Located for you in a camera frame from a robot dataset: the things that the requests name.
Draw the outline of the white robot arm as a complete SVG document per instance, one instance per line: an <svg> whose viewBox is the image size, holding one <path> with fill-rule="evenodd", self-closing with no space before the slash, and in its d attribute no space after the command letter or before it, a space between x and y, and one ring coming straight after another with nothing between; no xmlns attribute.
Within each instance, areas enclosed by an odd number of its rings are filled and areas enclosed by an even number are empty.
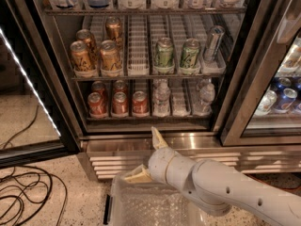
<svg viewBox="0 0 301 226"><path fill-rule="evenodd" d="M226 215L234 205L272 226L301 226L301 197L265 185L225 164L195 161L168 146L153 127L152 153L147 165L123 176L131 184L158 182L176 188L209 215Z"/></svg>

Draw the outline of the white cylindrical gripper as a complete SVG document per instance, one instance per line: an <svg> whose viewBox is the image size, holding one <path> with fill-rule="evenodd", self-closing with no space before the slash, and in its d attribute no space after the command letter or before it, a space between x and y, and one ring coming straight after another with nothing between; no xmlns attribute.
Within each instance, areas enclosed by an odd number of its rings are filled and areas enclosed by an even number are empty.
<svg viewBox="0 0 301 226"><path fill-rule="evenodd" d="M150 157L149 168L140 165L127 172L123 179L130 184L150 183L153 179L180 192L194 189L192 170L197 162L167 147L168 144L156 127L151 128L151 133L152 146L157 151Z"/></svg>

